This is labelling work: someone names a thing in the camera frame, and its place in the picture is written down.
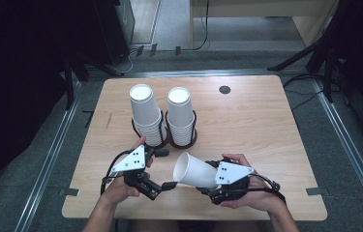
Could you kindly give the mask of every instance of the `metal floor strip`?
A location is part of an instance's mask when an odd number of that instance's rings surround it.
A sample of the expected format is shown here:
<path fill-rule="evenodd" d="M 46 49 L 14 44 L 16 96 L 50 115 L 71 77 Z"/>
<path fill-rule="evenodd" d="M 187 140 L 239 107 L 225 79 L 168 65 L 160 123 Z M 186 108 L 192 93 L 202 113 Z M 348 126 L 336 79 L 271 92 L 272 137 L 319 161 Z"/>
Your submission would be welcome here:
<path fill-rule="evenodd" d="M 81 89 L 82 89 L 82 84 L 78 81 L 75 87 L 75 96 L 76 96 L 75 101 L 73 102 L 71 109 L 69 111 L 66 111 L 66 113 L 64 114 L 61 125 L 54 137 L 54 140 L 48 151 L 47 157 L 45 158 L 42 170 L 39 173 L 36 183 L 33 186 L 33 189 L 27 199 L 21 217 L 15 228 L 15 231 L 17 232 L 28 231 L 31 221 L 33 220 L 33 217 L 36 214 L 36 210 L 39 207 L 43 193 L 45 192 L 45 186 L 47 184 L 48 178 L 57 160 L 60 148 L 63 144 L 64 138 L 66 137 L 66 133 L 69 129 L 69 126 L 75 115 Z"/>
<path fill-rule="evenodd" d="M 317 92 L 322 90 L 322 85 L 319 81 L 314 80 L 314 88 Z M 326 111 L 336 133 L 338 134 L 342 145 L 344 146 L 345 151 L 349 157 L 349 160 L 355 169 L 355 172 L 362 183 L 363 186 L 363 159 L 360 155 L 359 151 L 356 149 L 352 138 L 350 137 L 347 129 L 345 128 L 341 117 L 338 114 L 338 111 L 334 105 L 334 103 L 330 103 L 328 99 L 323 95 L 323 93 L 319 94 L 320 102 L 323 105 L 323 108 Z"/>

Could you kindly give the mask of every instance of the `table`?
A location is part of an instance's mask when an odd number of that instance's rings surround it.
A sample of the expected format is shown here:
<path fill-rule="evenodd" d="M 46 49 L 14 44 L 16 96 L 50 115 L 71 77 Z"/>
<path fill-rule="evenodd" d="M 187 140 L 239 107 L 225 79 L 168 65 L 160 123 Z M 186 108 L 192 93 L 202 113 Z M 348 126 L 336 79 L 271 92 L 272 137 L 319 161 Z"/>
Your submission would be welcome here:
<path fill-rule="evenodd" d="M 245 154 L 261 175 L 281 184 L 282 194 L 295 220 L 324 220 L 326 209 L 320 195 L 306 189 L 317 182 L 295 125 L 281 80 L 276 75 L 122 78 L 106 81 L 91 126 L 76 165 L 70 188 L 78 196 L 67 196 L 62 214 L 66 218 L 88 218 L 99 198 L 100 184 L 111 161 L 131 148 L 137 136 L 131 125 L 129 91 L 145 83 L 166 111 L 168 91 L 186 87 L 197 113 L 197 143 L 189 148 L 201 160 L 220 160 L 221 153 Z M 229 94 L 219 91 L 230 88 Z M 172 170 L 184 150 L 172 148 L 166 158 L 155 158 L 148 169 L 159 185 L 172 181 Z M 117 218 L 161 219 L 269 219 L 265 212 L 249 207 L 232 210 L 213 205 L 193 187 L 178 185 L 162 192 L 155 201 L 142 195 L 120 203 Z"/>
<path fill-rule="evenodd" d="M 194 18 L 206 16 L 207 0 L 190 0 L 190 46 L 194 45 Z M 335 12 L 337 0 L 211 0 L 209 17 L 292 16 L 306 46 L 321 34 Z"/>

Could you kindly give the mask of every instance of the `person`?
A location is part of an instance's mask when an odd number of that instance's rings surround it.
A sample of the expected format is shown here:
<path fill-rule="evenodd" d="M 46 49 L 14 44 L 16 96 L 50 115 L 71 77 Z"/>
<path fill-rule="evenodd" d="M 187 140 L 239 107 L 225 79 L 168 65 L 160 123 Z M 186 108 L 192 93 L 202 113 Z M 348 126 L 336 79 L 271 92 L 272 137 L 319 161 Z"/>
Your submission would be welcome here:
<path fill-rule="evenodd" d="M 142 136 L 133 148 L 144 144 L 144 142 L 145 136 Z M 241 165 L 250 166 L 247 159 L 242 154 L 222 154 L 222 156 L 224 158 L 230 158 Z M 152 162 L 152 159 L 149 160 L 147 162 L 147 167 L 150 167 Z M 250 178 L 250 189 L 268 188 L 268 185 L 256 176 L 251 176 Z M 110 231 L 114 222 L 114 213 L 117 205 L 130 196 L 139 196 L 139 191 L 136 188 L 127 186 L 123 179 L 123 177 L 115 178 L 106 191 L 100 196 L 82 231 Z M 231 209 L 252 207 L 267 212 L 271 219 L 274 231 L 299 231 L 287 205 L 272 193 L 251 191 L 238 200 L 224 201 L 220 205 Z M 151 228 L 151 231 L 157 231 L 154 229 L 154 227 L 157 228 L 157 226 L 161 226 L 162 231 L 178 231 L 175 221 L 170 220 L 135 220 L 134 223 L 130 224 L 130 227 L 132 227 L 130 231 L 137 231 L 140 228 L 143 229 L 142 231 L 149 231 L 149 228 Z"/>

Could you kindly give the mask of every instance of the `white mounting plate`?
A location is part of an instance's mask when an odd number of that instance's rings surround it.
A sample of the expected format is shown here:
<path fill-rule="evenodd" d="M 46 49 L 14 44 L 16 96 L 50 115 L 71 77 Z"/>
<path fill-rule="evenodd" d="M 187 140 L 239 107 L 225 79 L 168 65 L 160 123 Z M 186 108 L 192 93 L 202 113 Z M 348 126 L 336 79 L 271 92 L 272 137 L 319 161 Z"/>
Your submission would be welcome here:
<path fill-rule="evenodd" d="M 252 167 L 221 161 L 215 176 L 215 184 L 230 185 L 253 172 Z"/>
<path fill-rule="evenodd" d="M 111 168 L 111 172 L 137 170 L 145 167 L 144 145 L 140 145 Z"/>

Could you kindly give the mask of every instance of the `wooden tabletop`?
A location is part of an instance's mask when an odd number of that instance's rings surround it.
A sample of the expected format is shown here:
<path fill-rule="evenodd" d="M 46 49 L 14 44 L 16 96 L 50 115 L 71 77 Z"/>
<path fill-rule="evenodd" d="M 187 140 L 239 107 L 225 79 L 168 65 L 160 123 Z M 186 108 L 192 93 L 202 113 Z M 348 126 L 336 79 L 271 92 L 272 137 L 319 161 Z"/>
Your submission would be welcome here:
<path fill-rule="evenodd" d="M 197 113 L 197 143 L 187 150 L 169 144 L 166 158 L 154 158 L 147 171 L 157 184 L 172 181 L 179 155 L 188 151 L 201 160 L 221 160 L 222 153 L 241 153 L 261 175 L 281 184 L 281 193 L 295 220 L 324 220 L 327 213 L 320 195 L 306 189 L 317 182 L 290 111 L 281 80 L 276 75 L 208 77 L 122 78 L 106 81 L 91 126 L 76 165 L 70 188 L 78 196 L 67 196 L 66 218 L 88 218 L 100 196 L 102 178 L 112 160 L 137 141 L 131 124 L 129 92 L 144 83 L 154 91 L 163 112 L 167 93 L 177 86 L 191 93 Z M 221 86 L 230 88 L 220 93 Z M 120 203 L 117 218 L 161 219 L 269 219 L 268 214 L 250 207 L 232 210 L 213 205 L 208 196 L 193 187 L 178 185 L 162 192 L 155 201 L 146 196 Z"/>

